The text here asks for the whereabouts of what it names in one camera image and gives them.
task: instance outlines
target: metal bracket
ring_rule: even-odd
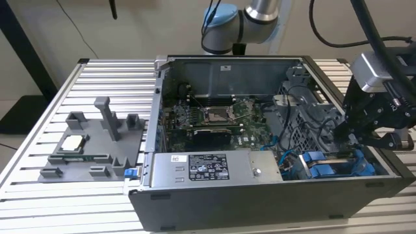
[[[166,55],[157,55],[156,59],[154,59],[154,70],[160,71],[161,69],[164,69],[168,63],[168,56]]]

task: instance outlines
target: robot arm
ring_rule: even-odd
[[[364,52],[350,66],[353,77],[342,107],[344,122],[334,130],[337,141],[353,134],[362,145],[412,150],[408,129],[416,124],[416,48],[386,48],[362,0],[350,0],[373,52]],[[393,128],[381,138],[377,128]]]
[[[201,47],[206,54],[222,55],[236,43],[261,43],[276,29],[277,0],[252,0],[244,10],[218,4],[205,10]]]

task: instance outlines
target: warning label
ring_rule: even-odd
[[[229,179],[226,155],[189,155],[189,179],[222,180]]]

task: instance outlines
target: aluminum extrusion table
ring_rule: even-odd
[[[348,64],[336,59],[314,60],[344,93],[350,79]],[[94,97],[110,97],[118,117],[137,113],[149,118],[153,93],[152,60],[89,60],[78,64],[53,102],[24,140],[0,175],[0,234],[13,233],[122,233],[144,234],[122,182],[37,183],[66,124],[70,111],[100,118]],[[380,129],[380,134],[392,129]],[[410,129],[413,139],[416,130]],[[145,134],[140,150],[145,145]],[[416,151],[397,152],[416,173]],[[201,234],[285,233],[372,234],[416,233],[416,184],[396,197],[382,198],[364,207],[348,220],[314,221],[253,227],[196,231]]]

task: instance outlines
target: blue cable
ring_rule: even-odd
[[[277,144],[277,136],[273,136],[272,143],[269,145],[264,145],[260,150],[264,151],[266,147],[273,147]]]
[[[278,163],[277,163],[278,166],[282,164],[288,153],[290,153],[292,151],[293,151],[293,150],[288,150],[288,151],[284,152],[284,155],[281,155],[281,159],[278,160]]]

